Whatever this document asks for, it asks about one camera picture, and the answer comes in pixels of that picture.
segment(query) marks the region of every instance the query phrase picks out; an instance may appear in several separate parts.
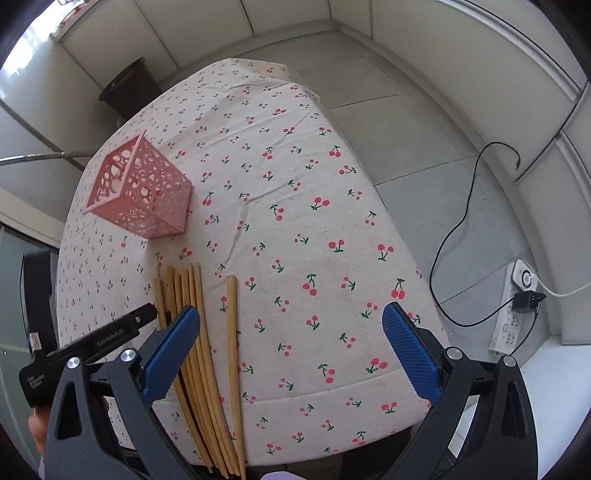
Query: tablecloth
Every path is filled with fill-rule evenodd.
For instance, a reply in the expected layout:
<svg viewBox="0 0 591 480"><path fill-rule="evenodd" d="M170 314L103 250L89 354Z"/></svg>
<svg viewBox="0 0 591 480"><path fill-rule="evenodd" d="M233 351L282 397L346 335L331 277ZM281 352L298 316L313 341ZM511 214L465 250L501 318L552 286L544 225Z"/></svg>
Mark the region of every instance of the tablecloth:
<svg viewBox="0 0 591 480"><path fill-rule="evenodd" d="M82 214L104 154L144 129L193 182L182 235L148 241ZM231 431L225 276L239 280L249 465L342 452L426 414L428 402L417 397L381 327L382 309L398 301L446 344L426 283L354 153L283 65L210 65L135 115L92 158L60 251L61 346L153 301L156 265L190 262L202 266ZM130 447L111 404L119 440ZM154 411L182 454L201 463L174 391Z"/></svg>

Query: chopsticks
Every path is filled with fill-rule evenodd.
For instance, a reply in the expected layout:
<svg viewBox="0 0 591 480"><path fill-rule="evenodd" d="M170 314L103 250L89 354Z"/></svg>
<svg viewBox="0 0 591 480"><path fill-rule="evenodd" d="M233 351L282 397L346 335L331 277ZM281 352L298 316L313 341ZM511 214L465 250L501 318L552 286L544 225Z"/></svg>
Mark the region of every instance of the chopsticks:
<svg viewBox="0 0 591 480"><path fill-rule="evenodd" d="M209 350L209 335L207 334L207 323L205 319L205 306L203 302L203 287L201 284L201 267L199 264L194 264L193 274L195 279L195 291L197 300L197 310L201 317L201 347L202 355L205 363L205 373L207 384L209 386L209 395L207 397L207 406L209 413L212 416L213 428L216 430L217 438L220 440L220 445L223 447L222 452L226 452L228 462L232 465L234 473L239 472L238 457L234 450L234 445L230 439L230 432L226 424L226 416L224 415L222 402L220 401L219 390L217 389L217 382L215 372L213 370L212 354Z"/></svg>
<svg viewBox="0 0 591 480"><path fill-rule="evenodd" d="M222 408L213 361L207 334L207 322L203 302L203 287L199 264L190 265L175 271L166 268L167 306L171 318L175 318L184 306L191 305L199 311L201 319L200 335L183 363L174 381L181 410L187 421L189 431L203 462L212 472L215 466L222 475L239 475L246 480L242 420L240 412L240 389L236 366L236 277L228 278L228 361L230 372L230 392L232 419L236 430L236 450L230 438L226 417ZM160 328L166 328L166 309L160 269L156 269L155 299Z"/></svg>
<svg viewBox="0 0 591 480"><path fill-rule="evenodd" d="M228 336L228 377L230 379L230 405L232 407L232 419L236 430L236 447L238 450L238 462L240 476L246 480L246 466L244 462L244 439L242 437L242 413L240 401L240 382L238 380L238 346L236 344L236 317L238 306L236 301L236 277L230 275L227 283L228 306L226 308L227 336Z"/></svg>
<svg viewBox="0 0 591 480"><path fill-rule="evenodd" d="M155 285L155 296L156 296L156 309L158 310L158 323L160 324L160 329L165 329L167 327L167 320L166 320L166 311L164 309L164 295L162 292L162 283L160 281L160 269L156 269L156 278L154 279ZM189 409L189 405L187 404L187 399L185 397L185 393L183 391L183 386L181 385L180 379L177 376L173 382L174 390L177 393L178 402L181 405L181 410L183 411L184 417L187 421L187 426L189 427L189 432L191 433L191 437L197 446L197 450L199 451L199 455L203 459L205 466L209 470L210 473L213 473L213 463L212 460L203 444L203 440L199 435L199 431L197 429L197 425L195 422L195 418L191 414L191 410Z"/></svg>

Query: electrical socket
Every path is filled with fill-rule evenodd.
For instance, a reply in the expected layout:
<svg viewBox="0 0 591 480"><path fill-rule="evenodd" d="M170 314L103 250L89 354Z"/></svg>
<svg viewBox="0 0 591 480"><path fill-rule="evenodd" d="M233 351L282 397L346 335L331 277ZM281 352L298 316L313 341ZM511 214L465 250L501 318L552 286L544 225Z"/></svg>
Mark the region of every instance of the electrical socket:
<svg viewBox="0 0 591 480"><path fill-rule="evenodd" d="M521 261L512 262L507 267L507 274L505 277L505 288L503 290L503 298L501 304L507 302L517 292L527 290L526 286L520 281L522 279L523 271L529 267ZM530 290L535 290L535 287L529 287ZM496 355L509 355L517 346L517 337L521 324L528 316L533 317L532 313L515 313L511 309L511 303L499 311L496 319L495 331L492 334L490 350L494 351Z"/></svg>

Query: finger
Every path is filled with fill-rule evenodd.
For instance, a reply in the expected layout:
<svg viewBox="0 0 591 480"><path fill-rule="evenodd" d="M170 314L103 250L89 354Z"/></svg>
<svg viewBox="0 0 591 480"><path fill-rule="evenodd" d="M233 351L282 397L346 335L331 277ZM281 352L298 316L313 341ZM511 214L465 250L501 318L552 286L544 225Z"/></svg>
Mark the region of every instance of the finger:
<svg viewBox="0 0 591 480"><path fill-rule="evenodd" d="M35 441L35 446L43 458L45 458L45 443L47 440L47 425L49 424L50 406L37 407L29 417L29 431Z"/></svg>

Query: hollow pattern basket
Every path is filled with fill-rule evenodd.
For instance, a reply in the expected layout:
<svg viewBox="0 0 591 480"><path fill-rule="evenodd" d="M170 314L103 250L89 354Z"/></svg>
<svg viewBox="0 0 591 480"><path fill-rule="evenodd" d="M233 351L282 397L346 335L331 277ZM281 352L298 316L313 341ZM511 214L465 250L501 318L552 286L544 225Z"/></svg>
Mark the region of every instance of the hollow pattern basket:
<svg viewBox="0 0 591 480"><path fill-rule="evenodd" d="M176 235L185 230L192 188L144 131L105 156L85 213L143 238Z"/></svg>

